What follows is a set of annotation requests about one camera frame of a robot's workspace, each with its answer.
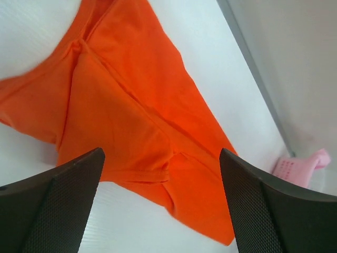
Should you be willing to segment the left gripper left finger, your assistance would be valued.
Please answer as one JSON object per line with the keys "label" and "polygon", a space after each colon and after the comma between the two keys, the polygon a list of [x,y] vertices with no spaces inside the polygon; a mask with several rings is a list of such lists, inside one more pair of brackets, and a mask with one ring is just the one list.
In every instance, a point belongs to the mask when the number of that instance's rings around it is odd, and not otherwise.
{"label": "left gripper left finger", "polygon": [[1,252],[78,252],[104,160],[96,148],[1,186]]}

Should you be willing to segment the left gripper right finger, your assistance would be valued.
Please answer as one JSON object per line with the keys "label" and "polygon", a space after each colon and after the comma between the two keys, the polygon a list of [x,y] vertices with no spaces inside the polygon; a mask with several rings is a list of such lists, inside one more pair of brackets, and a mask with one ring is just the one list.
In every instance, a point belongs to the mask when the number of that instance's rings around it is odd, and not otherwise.
{"label": "left gripper right finger", "polygon": [[336,196],[279,179],[227,149],[220,166],[239,252],[336,252]]}

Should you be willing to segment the orange t shirt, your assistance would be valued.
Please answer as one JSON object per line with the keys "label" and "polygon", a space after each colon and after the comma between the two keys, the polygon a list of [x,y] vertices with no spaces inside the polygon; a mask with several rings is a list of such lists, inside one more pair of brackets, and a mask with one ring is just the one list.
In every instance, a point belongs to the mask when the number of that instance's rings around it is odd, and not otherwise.
{"label": "orange t shirt", "polygon": [[1,81],[1,122],[55,144],[58,164],[102,148],[102,181],[233,241],[219,163],[233,147],[149,2],[82,1],[45,61]]}

